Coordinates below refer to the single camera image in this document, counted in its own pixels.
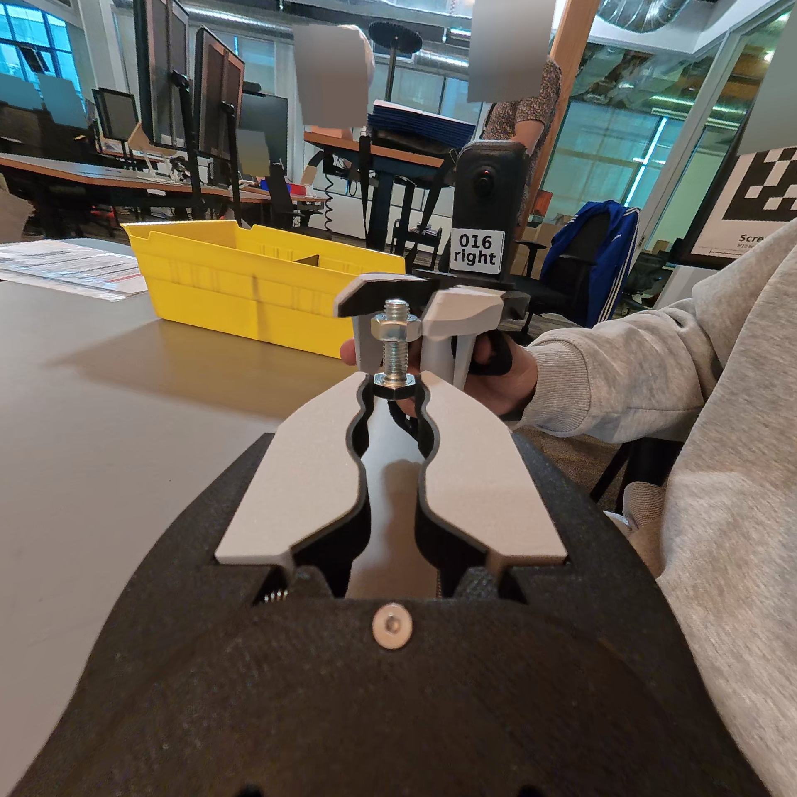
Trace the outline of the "stack of blue mats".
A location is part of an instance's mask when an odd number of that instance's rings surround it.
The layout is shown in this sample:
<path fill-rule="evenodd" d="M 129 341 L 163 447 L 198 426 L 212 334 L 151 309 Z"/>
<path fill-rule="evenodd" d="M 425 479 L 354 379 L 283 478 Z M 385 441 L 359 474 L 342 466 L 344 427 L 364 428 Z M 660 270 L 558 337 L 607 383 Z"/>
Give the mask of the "stack of blue mats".
<path fill-rule="evenodd" d="M 416 134 L 456 150 L 467 145 L 476 131 L 476 125 L 468 122 L 382 100 L 374 101 L 367 121 L 380 131 Z"/>

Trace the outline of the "wooden standing desk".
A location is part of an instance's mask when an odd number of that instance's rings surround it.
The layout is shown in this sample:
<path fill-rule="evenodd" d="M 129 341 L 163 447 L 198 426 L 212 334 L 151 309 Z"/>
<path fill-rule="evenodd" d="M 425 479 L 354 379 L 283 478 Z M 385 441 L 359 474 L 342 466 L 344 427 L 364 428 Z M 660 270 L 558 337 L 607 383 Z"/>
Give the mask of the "wooden standing desk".
<path fill-rule="evenodd" d="M 318 132 L 305 132 L 304 142 L 314 145 L 323 153 L 325 174 L 332 173 L 334 157 L 359 167 L 360 155 L 367 156 L 367 176 L 361 184 L 361 196 L 364 220 L 367 222 L 365 240 L 369 249 L 377 251 L 385 249 L 388 235 L 393 231 L 390 212 L 394 183 L 399 180 L 404 185 L 404 198 L 399 217 L 400 231 L 396 239 L 396 250 L 399 255 L 405 252 L 413 195 L 422 188 L 429 190 L 438 173 L 445 178 L 453 167 L 448 158 L 440 159 L 382 147 L 370 141 L 360 145 L 354 141 Z"/>

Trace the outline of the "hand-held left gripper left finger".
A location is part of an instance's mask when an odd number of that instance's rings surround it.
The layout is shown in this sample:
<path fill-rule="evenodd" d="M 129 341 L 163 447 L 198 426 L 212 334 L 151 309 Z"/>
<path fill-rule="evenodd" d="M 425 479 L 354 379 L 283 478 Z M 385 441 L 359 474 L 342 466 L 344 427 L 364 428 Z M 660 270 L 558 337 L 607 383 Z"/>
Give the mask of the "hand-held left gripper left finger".
<path fill-rule="evenodd" d="M 302 548 L 364 505 L 354 429 L 367 419 L 370 384 L 356 372 L 278 426 L 218 544 L 218 563 L 295 567 Z"/>

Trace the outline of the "blue striped jacket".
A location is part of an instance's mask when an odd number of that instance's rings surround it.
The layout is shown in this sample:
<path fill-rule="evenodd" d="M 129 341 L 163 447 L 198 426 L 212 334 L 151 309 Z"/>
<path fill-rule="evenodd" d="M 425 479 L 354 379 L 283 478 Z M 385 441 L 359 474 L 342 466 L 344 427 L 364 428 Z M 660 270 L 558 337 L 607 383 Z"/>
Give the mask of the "blue striped jacket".
<path fill-rule="evenodd" d="M 559 314 L 585 328 L 609 320 L 631 271 L 640 209 L 589 202 L 554 236 L 540 282 L 564 296 Z"/>

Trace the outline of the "person's grey sweatshirt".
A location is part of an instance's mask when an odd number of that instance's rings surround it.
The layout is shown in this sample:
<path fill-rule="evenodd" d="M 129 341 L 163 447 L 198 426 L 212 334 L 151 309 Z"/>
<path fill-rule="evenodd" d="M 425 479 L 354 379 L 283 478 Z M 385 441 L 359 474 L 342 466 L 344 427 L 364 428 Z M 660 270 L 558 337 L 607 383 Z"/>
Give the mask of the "person's grey sweatshirt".
<path fill-rule="evenodd" d="M 736 347 L 664 488 L 623 513 L 712 700 L 773 795 L 795 795 L 795 356 Z"/>

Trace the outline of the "small black monitor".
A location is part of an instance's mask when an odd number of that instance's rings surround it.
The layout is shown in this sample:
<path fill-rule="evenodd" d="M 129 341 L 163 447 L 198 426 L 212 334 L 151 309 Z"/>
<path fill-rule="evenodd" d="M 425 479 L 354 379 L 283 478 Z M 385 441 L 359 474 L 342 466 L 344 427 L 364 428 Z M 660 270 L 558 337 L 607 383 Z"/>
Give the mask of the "small black monitor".
<path fill-rule="evenodd" d="M 134 95 L 110 88 L 95 88 L 93 97 L 105 138 L 128 142 L 139 124 Z"/>

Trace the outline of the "black floor lamp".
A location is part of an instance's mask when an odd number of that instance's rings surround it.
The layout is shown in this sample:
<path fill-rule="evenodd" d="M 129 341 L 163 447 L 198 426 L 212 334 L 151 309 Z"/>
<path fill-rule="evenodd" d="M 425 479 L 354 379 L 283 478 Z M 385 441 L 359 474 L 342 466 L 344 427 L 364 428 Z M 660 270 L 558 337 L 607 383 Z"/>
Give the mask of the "black floor lamp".
<path fill-rule="evenodd" d="M 386 76 L 385 102 L 392 100 L 394 75 L 398 55 L 413 56 L 423 47 L 423 39 L 417 32 L 397 22 L 377 21 L 368 26 L 368 35 L 373 43 L 389 51 L 390 60 Z"/>

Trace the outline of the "person's right forearm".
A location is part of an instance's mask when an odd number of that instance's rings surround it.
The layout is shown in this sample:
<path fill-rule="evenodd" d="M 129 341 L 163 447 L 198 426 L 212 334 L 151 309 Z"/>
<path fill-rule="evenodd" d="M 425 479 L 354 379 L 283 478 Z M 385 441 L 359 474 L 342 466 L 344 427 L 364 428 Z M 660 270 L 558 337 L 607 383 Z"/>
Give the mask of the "person's right forearm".
<path fill-rule="evenodd" d="M 522 424 L 608 443 L 685 438 L 706 412 L 795 421 L 795 222 L 692 287 L 689 298 L 539 337 Z"/>

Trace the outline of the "long wooden office desk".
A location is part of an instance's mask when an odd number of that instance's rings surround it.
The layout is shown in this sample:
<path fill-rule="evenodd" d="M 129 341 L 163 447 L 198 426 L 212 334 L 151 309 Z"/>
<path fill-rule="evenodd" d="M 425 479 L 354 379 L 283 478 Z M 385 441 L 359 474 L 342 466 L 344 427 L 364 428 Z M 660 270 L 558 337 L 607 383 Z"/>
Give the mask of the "long wooden office desk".
<path fill-rule="evenodd" d="M 175 182 L 170 178 L 128 169 L 92 164 L 74 163 L 57 159 L 45 159 L 25 155 L 1 154 L 2 171 L 24 175 L 24 178 L 47 178 L 50 183 L 74 183 L 92 188 L 115 190 L 117 194 L 134 194 L 134 198 L 113 200 L 116 205 L 155 205 L 194 206 L 191 185 Z M 230 188 L 205 186 L 200 184 L 203 207 L 216 210 L 220 205 L 232 205 Z M 299 207 L 324 205 L 328 198 L 324 194 L 289 195 L 294 205 Z M 240 190 L 242 204 L 269 205 L 271 196 L 267 191 L 254 187 Z"/>

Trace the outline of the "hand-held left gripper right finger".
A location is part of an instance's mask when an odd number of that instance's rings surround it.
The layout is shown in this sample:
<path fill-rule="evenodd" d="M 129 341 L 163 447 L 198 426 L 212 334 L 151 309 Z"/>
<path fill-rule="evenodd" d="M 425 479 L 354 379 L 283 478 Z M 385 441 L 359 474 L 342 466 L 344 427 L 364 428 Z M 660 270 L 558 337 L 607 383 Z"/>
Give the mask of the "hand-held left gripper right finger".
<path fill-rule="evenodd" d="M 507 426 L 431 372 L 418 421 L 431 429 L 418 497 L 426 515 L 487 568 L 562 565 L 567 551 Z"/>

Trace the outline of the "silver threaded bolt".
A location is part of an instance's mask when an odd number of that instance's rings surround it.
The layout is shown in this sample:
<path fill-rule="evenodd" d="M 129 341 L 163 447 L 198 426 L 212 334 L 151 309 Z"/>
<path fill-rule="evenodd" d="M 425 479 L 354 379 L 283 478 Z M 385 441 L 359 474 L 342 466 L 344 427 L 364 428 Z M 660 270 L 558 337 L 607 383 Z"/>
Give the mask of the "silver threaded bolt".
<path fill-rule="evenodd" d="M 397 298 L 391 298 L 386 300 L 384 304 L 384 311 L 381 313 L 386 313 L 388 317 L 398 318 L 398 319 L 406 318 L 408 315 L 412 314 L 408 302 Z M 376 372 L 376 374 L 381 372 L 386 372 L 389 374 L 410 374 L 408 365 L 409 365 L 409 347 L 411 343 L 406 343 L 406 342 L 382 343 L 380 341 L 377 341 L 377 343 L 382 347 L 383 358 L 382 358 L 381 370 L 379 372 Z M 398 402 L 404 399 L 412 398 L 415 392 L 415 385 L 416 381 L 414 386 L 404 388 L 403 390 L 392 391 L 376 386 L 373 383 L 373 394 L 374 396 L 386 400 Z"/>

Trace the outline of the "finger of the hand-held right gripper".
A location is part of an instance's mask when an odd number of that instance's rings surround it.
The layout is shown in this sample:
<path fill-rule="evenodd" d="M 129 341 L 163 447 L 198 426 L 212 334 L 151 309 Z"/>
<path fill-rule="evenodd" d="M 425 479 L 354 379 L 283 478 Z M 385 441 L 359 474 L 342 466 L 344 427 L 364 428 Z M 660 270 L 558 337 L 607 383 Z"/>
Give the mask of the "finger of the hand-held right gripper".
<path fill-rule="evenodd" d="M 421 319 L 421 372 L 467 375 L 476 338 L 497 329 L 504 294 L 491 288 L 457 286 L 433 294 Z"/>
<path fill-rule="evenodd" d="M 389 273 L 358 275 L 334 299 L 334 316 L 353 318 L 357 369 L 368 374 L 381 370 L 383 344 L 373 337 L 372 318 L 388 300 L 402 300 L 421 315 L 431 298 L 431 281 L 419 276 Z"/>

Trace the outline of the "laminated instruction sheet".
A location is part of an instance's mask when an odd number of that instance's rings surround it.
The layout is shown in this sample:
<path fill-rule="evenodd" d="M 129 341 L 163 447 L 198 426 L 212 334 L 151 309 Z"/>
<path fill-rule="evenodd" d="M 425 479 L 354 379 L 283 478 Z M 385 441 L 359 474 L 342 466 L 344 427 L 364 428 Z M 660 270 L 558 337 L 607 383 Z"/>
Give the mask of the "laminated instruction sheet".
<path fill-rule="evenodd" d="M 147 292 L 132 254 L 50 240 L 2 244 L 1 278 L 105 301 Z"/>

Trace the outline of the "tall black monitor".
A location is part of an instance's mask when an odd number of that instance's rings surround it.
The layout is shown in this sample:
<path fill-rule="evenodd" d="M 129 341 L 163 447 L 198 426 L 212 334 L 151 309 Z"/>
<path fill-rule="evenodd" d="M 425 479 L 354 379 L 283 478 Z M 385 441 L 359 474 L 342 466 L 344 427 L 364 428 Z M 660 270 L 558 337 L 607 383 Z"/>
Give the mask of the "tall black monitor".
<path fill-rule="evenodd" d="M 155 146 L 183 150 L 183 115 L 172 74 L 190 74 L 188 14 L 177 1 L 134 1 L 133 17 L 142 128 Z"/>
<path fill-rule="evenodd" d="M 229 122 L 237 129 L 244 82 L 244 62 L 206 27 L 194 45 L 194 129 L 198 151 L 231 161 Z"/>

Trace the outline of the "grey desk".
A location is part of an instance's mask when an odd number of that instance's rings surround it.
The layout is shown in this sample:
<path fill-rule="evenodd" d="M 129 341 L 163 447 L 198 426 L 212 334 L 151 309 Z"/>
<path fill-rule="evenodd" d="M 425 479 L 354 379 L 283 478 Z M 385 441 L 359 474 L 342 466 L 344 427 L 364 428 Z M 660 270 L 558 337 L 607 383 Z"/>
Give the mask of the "grey desk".
<path fill-rule="evenodd" d="M 2 795 L 64 712 L 135 569 L 337 358 L 2 283 Z"/>

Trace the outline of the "pale cardboard sheet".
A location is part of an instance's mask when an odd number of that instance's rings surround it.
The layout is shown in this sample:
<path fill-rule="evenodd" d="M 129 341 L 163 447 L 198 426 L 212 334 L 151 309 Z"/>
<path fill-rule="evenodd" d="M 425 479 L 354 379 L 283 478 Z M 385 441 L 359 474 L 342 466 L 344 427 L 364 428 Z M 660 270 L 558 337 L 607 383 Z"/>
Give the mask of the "pale cardboard sheet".
<path fill-rule="evenodd" d="M 1 190 L 0 200 L 0 243 L 21 242 L 24 237 L 25 224 L 34 214 L 34 206 L 24 198 L 19 198 L 5 190 Z"/>

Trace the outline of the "yellow plastic bin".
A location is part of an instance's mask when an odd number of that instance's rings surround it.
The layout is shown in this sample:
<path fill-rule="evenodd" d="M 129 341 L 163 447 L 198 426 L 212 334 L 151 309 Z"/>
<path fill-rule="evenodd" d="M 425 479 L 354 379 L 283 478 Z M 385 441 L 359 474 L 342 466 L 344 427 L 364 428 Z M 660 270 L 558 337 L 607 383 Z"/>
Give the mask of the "yellow plastic bin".
<path fill-rule="evenodd" d="M 361 274 L 404 274 L 402 257 L 234 221 L 125 224 L 157 316 L 339 358 L 352 321 L 335 298 Z"/>

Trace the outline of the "person's right hand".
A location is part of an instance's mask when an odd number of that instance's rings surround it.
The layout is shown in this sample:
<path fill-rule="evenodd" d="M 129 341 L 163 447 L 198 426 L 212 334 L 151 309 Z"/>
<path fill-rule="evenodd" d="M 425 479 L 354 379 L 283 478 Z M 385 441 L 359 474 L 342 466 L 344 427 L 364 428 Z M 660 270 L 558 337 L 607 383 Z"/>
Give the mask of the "person's right hand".
<path fill-rule="evenodd" d="M 512 341 L 505 333 L 500 333 L 503 342 L 508 345 L 512 354 L 512 366 L 506 374 L 483 375 L 469 373 L 465 381 L 464 392 L 482 403 L 497 416 L 522 414 L 530 404 L 535 391 L 538 376 L 537 364 L 533 354 Z M 421 372 L 420 364 L 425 338 L 410 344 L 408 354 L 408 371 L 413 374 Z M 340 358 L 344 364 L 356 364 L 355 342 L 351 338 L 340 347 Z M 487 333 L 479 335 L 474 344 L 473 363 L 487 366 L 495 359 L 495 351 Z M 397 403 L 397 407 L 407 416 L 414 417 L 413 400 L 407 399 Z"/>

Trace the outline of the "black office chair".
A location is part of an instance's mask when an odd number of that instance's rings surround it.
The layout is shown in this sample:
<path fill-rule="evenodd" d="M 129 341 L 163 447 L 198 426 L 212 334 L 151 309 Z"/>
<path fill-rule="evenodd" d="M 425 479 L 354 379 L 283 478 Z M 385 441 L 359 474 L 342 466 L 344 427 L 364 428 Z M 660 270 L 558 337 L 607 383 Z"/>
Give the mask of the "black office chair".
<path fill-rule="evenodd" d="M 533 315 L 555 313 L 577 326 L 593 327 L 608 321 L 619 303 L 621 289 L 630 272 L 630 254 L 611 255 L 612 273 L 603 271 L 603 286 L 592 287 L 592 274 L 599 267 L 598 245 L 570 241 L 556 254 L 545 275 L 531 276 L 531 264 L 522 275 L 511 275 L 511 284 L 530 296 L 525 321 L 518 334 L 529 338 Z"/>

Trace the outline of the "wide black monitor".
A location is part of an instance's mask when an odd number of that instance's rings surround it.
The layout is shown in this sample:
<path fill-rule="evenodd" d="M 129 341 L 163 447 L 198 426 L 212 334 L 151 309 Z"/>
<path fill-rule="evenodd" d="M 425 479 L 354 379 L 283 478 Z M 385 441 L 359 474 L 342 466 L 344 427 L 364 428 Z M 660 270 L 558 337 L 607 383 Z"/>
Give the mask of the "wide black monitor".
<path fill-rule="evenodd" d="M 237 132 L 240 152 L 249 149 L 253 157 L 263 156 L 258 168 L 265 165 L 264 157 L 267 156 L 270 163 L 279 163 L 287 171 L 287 99 L 276 95 L 244 92 Z"/>

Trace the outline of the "checkered marker poster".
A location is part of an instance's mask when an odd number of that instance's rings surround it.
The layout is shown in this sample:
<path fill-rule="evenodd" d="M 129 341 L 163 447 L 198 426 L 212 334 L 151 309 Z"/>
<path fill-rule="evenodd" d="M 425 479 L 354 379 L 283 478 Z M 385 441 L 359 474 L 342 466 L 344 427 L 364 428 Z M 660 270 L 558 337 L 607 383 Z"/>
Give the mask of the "checkered marker poster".
<path fill-rule="evenodd" d="M 784 147 L 736 159 L 693 243 L 694 263 L 731 262 L 796 217 L 796 150 Z"/>

